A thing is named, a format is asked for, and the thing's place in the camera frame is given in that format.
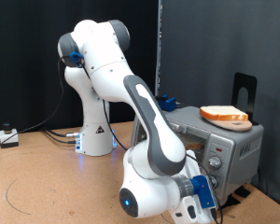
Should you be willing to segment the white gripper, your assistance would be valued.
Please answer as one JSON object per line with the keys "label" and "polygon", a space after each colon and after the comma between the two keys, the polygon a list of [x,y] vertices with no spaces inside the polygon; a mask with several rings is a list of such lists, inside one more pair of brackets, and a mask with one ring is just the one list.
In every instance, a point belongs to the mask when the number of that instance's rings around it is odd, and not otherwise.
{"label": "white gripper", "polygon": [[173,177],[180,192],[179,205],[172,211],[175,224],[212,224],[217,219],[213,192],[200,164],[189,150],[183,170]]}

